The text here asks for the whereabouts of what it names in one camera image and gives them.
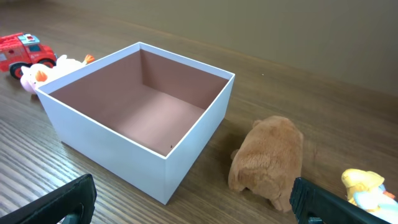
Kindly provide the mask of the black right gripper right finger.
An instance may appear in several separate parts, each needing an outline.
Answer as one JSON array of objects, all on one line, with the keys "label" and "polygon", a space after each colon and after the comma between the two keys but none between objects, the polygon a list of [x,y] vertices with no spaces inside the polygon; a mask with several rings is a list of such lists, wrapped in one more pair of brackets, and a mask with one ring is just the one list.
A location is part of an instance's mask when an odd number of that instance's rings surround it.
[{"label": "black right gripper right finger", "polygon": [[290,204],[298,224],[388,224],[301,177],[294,181]]}]

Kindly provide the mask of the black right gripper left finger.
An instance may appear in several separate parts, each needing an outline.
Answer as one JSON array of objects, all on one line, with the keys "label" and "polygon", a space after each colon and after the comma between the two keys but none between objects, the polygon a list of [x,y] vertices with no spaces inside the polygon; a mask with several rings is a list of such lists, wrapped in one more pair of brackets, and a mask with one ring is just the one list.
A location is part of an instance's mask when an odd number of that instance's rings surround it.
[{"label": "black right gripper left finger", "polygon": [[85,174],[1,217],[1,224],[87,224],[93,217],[96,196],[93,176]]}]

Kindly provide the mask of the brown plush animal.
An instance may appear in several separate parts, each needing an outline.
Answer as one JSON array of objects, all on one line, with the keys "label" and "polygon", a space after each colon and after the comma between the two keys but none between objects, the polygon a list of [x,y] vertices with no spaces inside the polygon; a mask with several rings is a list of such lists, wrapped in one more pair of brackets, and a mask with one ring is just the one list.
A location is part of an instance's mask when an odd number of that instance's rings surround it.
[{"label": "brown plush animal", "polygon": [[301,176],[303,134],[282,116],[253,122],[240,148],[231,154],[228,186],[241,192],[249,189],[270,201],[281,212],[292,209],[290,195]]}]

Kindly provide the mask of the yellow white plush duck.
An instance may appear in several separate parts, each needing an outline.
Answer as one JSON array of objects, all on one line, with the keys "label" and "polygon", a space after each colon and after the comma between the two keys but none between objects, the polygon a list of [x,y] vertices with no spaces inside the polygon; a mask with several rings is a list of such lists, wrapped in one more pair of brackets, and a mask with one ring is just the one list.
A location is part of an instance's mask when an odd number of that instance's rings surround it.
[{"label": "yellow white plush duck", "polygon": [[347,201],[389,223],[397,224],[397,198],[384,186],[385,178],[373,171],[346,169],[341,175]]}]

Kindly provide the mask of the pink white plush duck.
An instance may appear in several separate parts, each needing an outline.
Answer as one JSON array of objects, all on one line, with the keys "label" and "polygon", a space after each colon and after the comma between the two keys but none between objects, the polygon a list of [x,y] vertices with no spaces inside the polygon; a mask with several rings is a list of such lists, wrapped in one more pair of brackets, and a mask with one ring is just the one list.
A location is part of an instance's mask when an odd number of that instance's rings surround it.
[{"label": "pink white plush duck", "polygon": [[90,54],[86,55],[82,62],[68,58],[67,55],[61,55],[56,61],[56,66],[52,68],[41,63],[35,63],[31,67],[22,66],[20,82],[25,91],[36,95],[36,88],[75,72],[94,60],[94,56]]}]

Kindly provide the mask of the red toy fire truck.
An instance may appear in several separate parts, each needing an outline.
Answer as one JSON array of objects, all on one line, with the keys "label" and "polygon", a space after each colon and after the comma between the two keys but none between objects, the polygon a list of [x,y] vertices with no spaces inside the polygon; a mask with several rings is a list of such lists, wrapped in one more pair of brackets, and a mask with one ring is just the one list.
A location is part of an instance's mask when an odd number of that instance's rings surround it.
[{"label": "red toy fire truck", "polygon": [[17,80],[23,75],[22,66],[42,63],[52,68],[56,66],[56,60],[52,48],[41,44],[35,35],[20,32],[1,36],[1,71],[9,72]]}]

